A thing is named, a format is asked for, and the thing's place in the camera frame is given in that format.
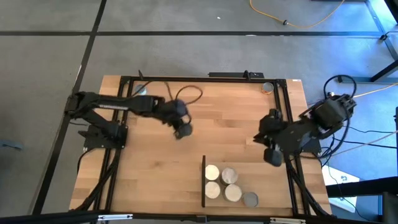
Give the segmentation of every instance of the black bar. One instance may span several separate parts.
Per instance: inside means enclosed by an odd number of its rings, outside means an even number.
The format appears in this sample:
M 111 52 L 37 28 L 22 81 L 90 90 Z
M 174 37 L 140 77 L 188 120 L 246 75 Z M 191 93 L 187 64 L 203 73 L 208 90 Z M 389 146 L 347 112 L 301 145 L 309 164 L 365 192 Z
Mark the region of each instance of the black bar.
M 398 177 L 364 180 L 347 184 L 326 186 L 329 197 L 354 197 L 380 195 L 383 192 L 398 194 Z
M 201 160 L 201 207 L 202 208 L 206 207 L 205 184 L 206 184 L 206 156 L 203 156 Z
M 129 77 L 129 86 L 127 88 L 127 97 L 131 96 L 132 93 L 132 86 L 134 84 L 134 81 L 132 80 L 132 77 Z M 128 111 L 123 111 L 123 118 L 122 118 L 122 124 L 126 124 L 127 121 L 127 113 Z M 121 150 L 122 149 L 115 149 L 115 157 L 117 158 L 117 163 L 116 163 L 116 168 L 115 171 L 113 172 L 111 176 L 111 180 L 109 181 L 109 189 L 108 189 L 108 194 L 106 196 L 106 202 L 105 202 L 105 210 L 111 210 L 111 205 L 112 205 L 112 199 L 113 199 L 113 192 L 114 192 L 114 185 L 116 183 L 116 176 L 118 174 L 118 167 L 119 167 L 119 160 L 120 160 L 120 155 L 121 155 Z
M 287 120 L 289 123 L 293 123 L 294 120 L 293 120 L 292 108 L 290 106 L 289 92 L 287 91 L 286 80 L 277 80 L 277 82 L 280 83 L 280 86 L 282 87 L 282 92 L 284 94 Z M 297 175 L 300 178 L 301 183 L 303 183 L 303 186 L 305 187 L 304 173 L 303 173 L 303 167 L 301 164 L 300 153 L 294 154 L 294 161 L 295 161 L 296 168 L 297 168 Z M 305 194 L 303 192 L 301 192 L 301 198 L 303 201 L 304 214 L 310 215 L 311 214 L 310 204 L 307 200 L 307 197 L 305 196 Z
M 123 78 L 121 77 L 120 82 L 119 82 L 118 94 L 117 94 L 118 97 L 123 95 L 124 84 L 125 84 L 125 82 L 124 82 Z M 112 115 L 112 121 L 117 121 L 118 115 L 119 115 L 119 110 L 114 110 L 113 115 Z M 108 168 L 110 156 L 111 156 L 111 149 L 105 149 L 104 159 L 103 159 L 102 166 L 101 166 L 101 172 L 99 173 L 99 179 L 101 179 L 104 176 L 106 169 Z M 102 189 L 99 191 L 98 196 L 94 200 L 93 210 L 100 209 L 101 197 L 102 197 Z
M 393 74 L 397 70 L 398 70 L 398 60 L 395 60 L 390 65 L 388 65 L 386 68 L 381 70 L 379 73 L 375 74 L 375 76 L 373 76 L 371 78 L 371 82 L 377 82 L 377 81 L 381 81 L 382 82 L 382 80 L 384 78 L 386 78 L 389 75 Z
M 97 36 L 310 36 L 310 37 L 377 37 L 384 33 L 367 31 L 336 31 L 336 32 L 308 32 L 308 31 L 99 31 Z
M 81 60 L 80 69 L 77 74 L 75 85 L 73 86 L 72 89 L 72 93 L 77 93 L 79 91 L 81 81 L 83 81 L 83 76 L 86 71 L 88 59 L 90 58 L 91 50 L 93 50 L 96 33 L 98 32 L 98 27 L 100 26 L 102 15 L 104 14 L 106 1 L 107 0 L 101 0 L 101 4 L 99 5 L 98 13 L 94 21 L 94 26 L 91 31 L 90 38 L 88 39 L 85 53 L 83 54 L 83 58 Z
M 141 80 L 139 77 L 132 77 L 134 81 L 153 81 L 153 82 L 221 82 L 221 83 L 274 83 L 275 79 L 267 78 L 252 78 L 247 80 L 245 78 L 207 78 L 207 77 L 144 77 Z
M 90 35 L 91 31 L 23 31 L 10 30 L 0 31 L 0 36 L 54 36 L 54 37 L 68 37 L 68 36 L 85 36 Z
M 0 223 L 82 223 L 97 220 L 104 211 L 70 211 L 41 215 L 23 215 L 17 217 L 0 218 Z
M 180 220 L 197 222 L 200 217 L 205 217 L 207 222 L 231 221 L 231 222 L 264 222 L 269 223 L 271 217 L 268 216 L 243 216 L 243 215 L 181 215 L 181 214 L 153 214 L 153 213 L 133 213 L 133 219 L 140 220 Z
M 372 82 L 372 77 L 353 77 L 356 83 L 367 83 L 367 84 L 393 84 L 398 82 L 398 78 L 383 78 L 376 82 Z M 340 83 L 352 83 L 353 81 L 346 77 L 338 78 Z
M 99 6 L 97 17 L 95 19 L 93 30 L 91 32 L 90 38 L 87 43 L 87 47 L 86 47 L 86 50 L 85 50 L 85 53 L 83 56 L 83 60 L 81 61 L 81 67 L 80 67 L 78 75 L 76 77 L 75 85 L 72 89 L 72 94 L 77 93 L 80 89 L 81 81 L 83 80 L 84 72 L 86 70 L 88 58 L 90 57 L 91 49 L 93 48 L 94 39 L 95 39 L 94 34 L 95 34 L 95 32 L 98 31 L 98 26 L 100 24 L 100 21 L 101 21 L 102 15 L 103 15 L 105 4 L 106 4 L 106 0 L 102 0 L 101 5 Z M 57 162 L 58 162 L 58 158 L 61 153 L 62 144 L 63 144 L 63 141 L 65 140 L 65 135 L 67 133 L 69 121 L 70 121 L 70 117 L 64 114 L 63 118 L 62 118 L 61 125 L 57 131 L 53 147 L 50 152 L 51 156 L 50 156 L 50 160 L 48 161 L 48 165 L 46 167 L 43 181 L 40 184 L 40 186 L 38 186 L 38 187 L 40 187 L 40 190 L 37 194 L 37 197 L 36 198 L 34 197 L 34 199 L 33 199 L 33 200 L 35 200 L 35 204 L 34 204 L 33 211 L 32 211 L 33 215 L 38 215 L 38 214 L 42 213 L 45 198 L 49 191 L 51 180 L 54 175 L 55 168 L 56 168 Z
M 0 36 L 88 36 L 92 31 L 28 31 L 28 30 L 4 30 Z M 309 37 L 377 37 L 384 33 L 376 31 L 96 31 L 95 36 L 159 36 L 159 35 L 190 35 L 190 36 L 224 36 L 224 35 L 255 35 L 255 36 L 309 36 Z
M 279 111 L 282 111 L 282 107 L 280 105 L 280 98 L 279 98 L 279 87 L 278 87 L 278 81 L 274 80 L 272 82 L 272 84 L 274 85 L 274 95 L 275 95 L 275 104 L 276 104 L 276 109 Z M 286 161 L 286 159 L 289 160 L 289 157 L 287 157 L 284 154 L 284 159 Z M 290 200 L 292 201 L 292 210 L 293 210 L 293 215 L 296 215 L 299 213 L 299 209 L 297 208 L 297 199 L 296 199 L 296 194 L 295 194 L 295 190 L 294 190 L 294 183 L 293 183 L 293 179 L 292 176 L 289 172 L 287 163 L 286 164 L 286 174 L 287 174 L 287 182 L 289 183 L 289 192 L 290 192 Z
M 262 72 L 251 72 L 252 76 L 250 78 L 264 78 Z M 245 78 L 244 72 L 210 72 L 210 78 Z

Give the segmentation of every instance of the black metal frame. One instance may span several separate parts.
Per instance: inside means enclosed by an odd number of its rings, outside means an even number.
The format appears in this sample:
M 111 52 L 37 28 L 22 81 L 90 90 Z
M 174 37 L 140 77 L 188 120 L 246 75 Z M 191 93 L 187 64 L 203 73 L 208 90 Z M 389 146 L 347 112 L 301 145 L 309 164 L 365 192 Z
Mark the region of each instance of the black metal frame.
M 278 110 L 282 110 L 281 107 L 281 103 L 280 103 L 280 96 L 279 96 L 279 90 L 282 90 L 282 94 L 284 97 L 284 105 L 286 108 L 286 116 L 289 122 L 293 121 L 293 117 L 292 117 L 292 112 L 291 112 L 291 108 L 290 108 L 290 101 L 289 101 L 289 94 L 287 91 L 287 85 L 286 85 L 286 80 L 282 80 L 282 79 L 265 79 L 265 78 L 253 78 L 250 73 L 248 72 L 244 72 L 244 73 L 231 73 L 231 78 L 226 78 L 226 77 L 215 77 L 214 74 L 217 73 L 213 73 L 212 77 L 210 78 L 195 78 L 195 77 L 143 77 L 142 75 L 139 77 L 121 77 L 121 81 L 119 84 L 119 90 L 118 90 L 118 96 L 121 96 L 123 94 L 123 89 L 124 86 L 128 83 L 128 89 L 127 89 L 127 95 L 131 95 L 132 93 L 132 87 L 134 84 L 134 81 L 144 81 L 144 82 L 148 82 L 148 81 L 158 81 L 158 82 L 220 82 L 220 83 L 264 83 L 264 82 L 270 82 L 273 84 L 274 86 L 274 94 L 275 94 L 275 105 L 276 108 Z M 113 114 L 113 119 L 117 119 L 118 116 L 118 112 L 115 111 Z M 127 111 L 124 111 L 123 113 L 123 118 L 122 118 L 122 124 L 126 124 L 126 120 L 127 120 Z M 59 142 L 59 146 L 62 145 L 64 137 L 63 136 L 57 136 L 57 139 L 55 140 L 55 142 Z M 108 163 L 109 163 L 109 157 L 110 157 L 110 152 L 111 149 L 105 149 L 105 154 L 104 154 L 104 159 L 103 159 L 103 164 L 101 166 L 101 175 L 100 177 L 102 177 L 104 175 L 104 171 L 106 170 L 106 168 L 108 167 Z M 115 152 L 115 157 L 117 159 L 117 162 L 119 162 L 119 157 L 120 157 L 120 153 L 121 150 L 116 150 Z M 303 172 L 302 172 L 302 168 L 301 168 L 301 162 L 300 162 L 300 157 L 295 157 L 295 161 L 296 164 L 299 164 L 297 166 L 297 173 L 300 176 L 300 178 L 303 181 Z M 105 205 L 105 211 L 110 211 L 111 208 L 111 202 L 112 202 L 112 197 L 113 197 L 113 189 L 114 189 L 114 185 L 116 182 L 116 174 L 117 174 L 117 169 L 115 169 L 114 173 L 111 176 L 111 180 L 109 181 L 109 189 L 108 189 L 108 195 L 106 198 L 106 205 Z M 287 172 L 287 177 L 288 177 L 288 181 L 289 181 L 289 190 L 290 190 L 290 197 L 292 199 L 292 209 L 293 209 L 293 214 L 299 215 L 299 211 L 297 208 L 297 199 L 295 196 L 295 189 L 294 189 L 294 181 L 290 175 L 289 172 Z M 46 186 L 43 186 L 45 183 L 42 184 L 42 188 L 40 189 L 40 192 L 43 192 L 44 190 L 48 190 L 48 188 Z M 42 202 L 44 202 L 45 200 L 45 194 L 43 196 L 43 194 L 41 195 L 43 198 L 38 198 L 35 204 L 35 211 L 41 211 L 41 208 L 43 206 Z M 310 214 L 310 209 L 308 206 L 308 202 L 306 200 L 305 197 L 302 197 L 303 199 L 303 204 L 304 204 L 304 212 L 305 214 L 309 215 Z M 98 195 L 96 200 L 95 200 L 95 204 L 94 204 L 94 209 L 99 209 L 99 205 L 100 205 L 100 200 L 101 200 L 101 195 Z M 161 217 L 167 217 L 167 215 L 164 214 L 147 214 L 148 217 L 152 217 L 152 218 L 161 218 Z M 249 217 L 241 217 L 241 216 L 233 216 L 234 218 L 236 218 L 236 220 L 248 220 L 250 219 Z M 261 220 L 267 219 L 269 217 L 262 217 L 262 216 L 258 216 L 258 218 L 260 218 Z

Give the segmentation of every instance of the yellow cable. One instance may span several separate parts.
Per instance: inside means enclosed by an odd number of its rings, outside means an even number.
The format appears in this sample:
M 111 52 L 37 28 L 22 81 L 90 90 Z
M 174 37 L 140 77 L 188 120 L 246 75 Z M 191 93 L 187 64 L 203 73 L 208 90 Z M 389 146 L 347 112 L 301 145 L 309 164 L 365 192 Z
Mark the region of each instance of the yellow cable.
M 380 89 L 378 89 L 378 90 L 372 90 L 372 91 L 369 91 L 369 92 L 366 92 L 366 93 L 362 93 L 362 94 L 359 94 L 359 95 L 355 95 L 354 98 L 360 97 L 360 96 L 364 96 L 364 95 L 368 95 L 368 94 L 371 94 L 371 93 L 375 93 L 375 92 L 377 92 L 377 91 L 385 90 L 385 89 L 388 89 L 388 88 L 390 88 L 390 87 L 393 87 L 394 85 L 398 85 L 398 83 L 391 84 L 391 85 L 389 85 L 389 86 L 386 86 L 386 87 L 384 87 L 384 88 L 380 88 Z
M 323 18 L 323 19 L 320 20 L 319 22 L 317 22 L 317 23 L 315 23 L 315 24 L 312 24 L 312 25 L 310 25 L 310 26 L 297 26 L 297 25 L 291 24 L 291 23 L 289 23 L 289 22 L 286 22 L 286 25 L 289 25 L 289 26 L 292 26 L 292 27 L 296 27 L 296 28 L 299 28 L 299 29 L 308 29 L 308 28 L 311 28 L 311 27 L 315 27 L 316 25 L 319 25 L 321 22 L 327 20 L 331 15 L 333 15 L 333 13 L 335 13 L 335 11 L 336 11 L 344 2 L 345 2 L 345 0 L 342 0 L 342 1 L 340 2 L 340 4 L 339 4 L 337 7 L 335 7 L 335 9 L 334 9 L 331 13 L 329 13 L 329 15 L 327 15 L 325 18 Z M 270 14 L 266 14 L 265 12 L 262 12 L 262 11 L 260 11 L 260 10 L 257 10 L 257 9 L 253 6 L 252 0 L 250 0 L 250 7 L 251 7 L 254 11 L 256 11 L 256 12 L 262 14 L 262 15 L 265 15 L 265 16 L 267 16 L 267 17 L 273 18 L 273 19 L 275 19 L 275 20 L 277 20 L 277 21 L 279 21 L 279 22 L 281 22 L 281 23 L 283 23 L 283 24 L 284 24 L 284 22 L 285 22 L 285 21 L 283 21 L 282 19 L 279 19 L 279 18 L 277 18 L 277 17 L 275 17 L 275 16 L 272 16 L 272 15 L 270 15 Z

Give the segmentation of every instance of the gray cylinder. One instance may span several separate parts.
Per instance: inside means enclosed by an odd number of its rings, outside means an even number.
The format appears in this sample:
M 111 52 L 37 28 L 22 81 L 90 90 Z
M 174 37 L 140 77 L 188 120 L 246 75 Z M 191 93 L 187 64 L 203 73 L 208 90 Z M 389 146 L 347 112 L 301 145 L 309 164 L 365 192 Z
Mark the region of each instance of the gray cylinder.
M 247 207 L 256 207 L 259 205 L 259 197 L 254 192 L 248 192 L 243 195 L 243 203 Z
M 237 180 L 238 173 L 230 167 L 225 168 L 220 175 L 220 182 L 224 185 L 235 184 Z

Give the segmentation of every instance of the cylinder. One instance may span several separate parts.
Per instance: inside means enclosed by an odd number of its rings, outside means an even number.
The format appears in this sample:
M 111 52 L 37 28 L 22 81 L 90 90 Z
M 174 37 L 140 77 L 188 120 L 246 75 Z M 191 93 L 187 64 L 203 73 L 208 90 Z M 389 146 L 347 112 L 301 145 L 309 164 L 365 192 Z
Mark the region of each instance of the cylinder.
M 242 197 L 242 190 L 237 185 L 229 184 L 224 189 L 223 196 L 227 201 L 238 202 Z
M 220 195 L 220 192 L 220 186 L 214 181 L 209 181 L 205 185 L 205 195 L 210 199 L 217 198 Z
M 220 175 L 220 182 L 224 185 L 235 184 L 237 180 L 238 173 L 230 167 L 225 168 Z
M 243 194 L 243 203 L 247 207 L 254 208 L 259 205 L 259 197 L 254 192 L 247 192 Z
M 206 179 L 212 181 L 216 180 L 220 175 L 220 171 L 218 170 L 217 166 L 214 165 L 207 165 L 205 170 L 205 177 Z

